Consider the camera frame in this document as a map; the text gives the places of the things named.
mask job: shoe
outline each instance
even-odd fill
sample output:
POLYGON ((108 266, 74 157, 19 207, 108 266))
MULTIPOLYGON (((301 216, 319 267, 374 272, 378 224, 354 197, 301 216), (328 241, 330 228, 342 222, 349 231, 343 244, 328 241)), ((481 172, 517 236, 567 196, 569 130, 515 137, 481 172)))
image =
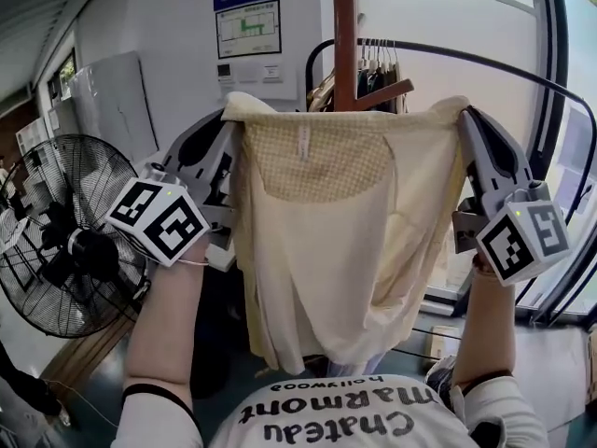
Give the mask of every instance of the shoe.
POLYGON ((430 386, 439 394, 439 397, 444 402, 444 405, 451 412, 454 411, 451 404, 450 390, 451 390, 451 377, 456 365, 456 357, 449 355, 442 358, 440 361, 427 372, 424 383, 430 386))
POLYGON ((62 424, 63 427, 70 428, 71 427, 71 416, 68 414, 68 412, 64 408, 64 405, 61 404, 61 406, 62 406, 62 409, 60 410, 60 413, 58 413, 58 419, 60 420, 60 423, 62 424))

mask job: hand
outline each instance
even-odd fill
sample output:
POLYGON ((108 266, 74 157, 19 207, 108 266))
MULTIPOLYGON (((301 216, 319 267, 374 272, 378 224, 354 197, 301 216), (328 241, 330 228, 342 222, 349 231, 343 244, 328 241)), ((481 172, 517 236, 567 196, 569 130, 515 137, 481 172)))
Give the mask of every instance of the hand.
POLYGON ((473 266, 482 273, 493 273, 492 264, 490 264, 480 248, 477 249, 477 254, 473 258, 473 266))
POLYGON ((204 234, 199 241, 193 244, 180 259, 191 262, 205 262, 205 252, 209 246, 209 232, 204 234))

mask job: wooden pole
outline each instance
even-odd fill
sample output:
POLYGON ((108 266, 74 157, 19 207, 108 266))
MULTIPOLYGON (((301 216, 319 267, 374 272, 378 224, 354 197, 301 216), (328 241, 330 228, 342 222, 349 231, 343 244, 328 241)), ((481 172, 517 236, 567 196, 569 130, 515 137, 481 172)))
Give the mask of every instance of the wooden pole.
POLYGON ((354 111, 356 100, 356 0, 334 0, 334 109, 354 111))
POLYGON ((414 90, 409 79, 398 81, 356 99, 356 0, 334 0, 336 33, 335 111, 366 111, 380 103, 414 90))

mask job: floor plan sign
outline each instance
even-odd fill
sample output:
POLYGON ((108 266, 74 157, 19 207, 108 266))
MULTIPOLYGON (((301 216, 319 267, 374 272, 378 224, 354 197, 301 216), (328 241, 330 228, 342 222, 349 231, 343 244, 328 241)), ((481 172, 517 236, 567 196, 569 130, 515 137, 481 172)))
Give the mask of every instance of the floor plan sign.
POLYGON ((280 0, 215 14, 218 58, 281 53, 280 0))

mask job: window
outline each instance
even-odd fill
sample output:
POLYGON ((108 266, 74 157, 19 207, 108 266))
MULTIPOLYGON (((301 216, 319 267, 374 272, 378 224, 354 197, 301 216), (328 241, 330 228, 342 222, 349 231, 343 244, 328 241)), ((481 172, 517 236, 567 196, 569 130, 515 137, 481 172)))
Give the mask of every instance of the window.
POLYGON ((70 88, 68 88, 68 82, 76 73, 76 58, 75 51, 73 50, 68 58, 62 62, 56 73, 48 81, 49 99, 54 103, 60 102, 69 98, 71 95, 70 88))

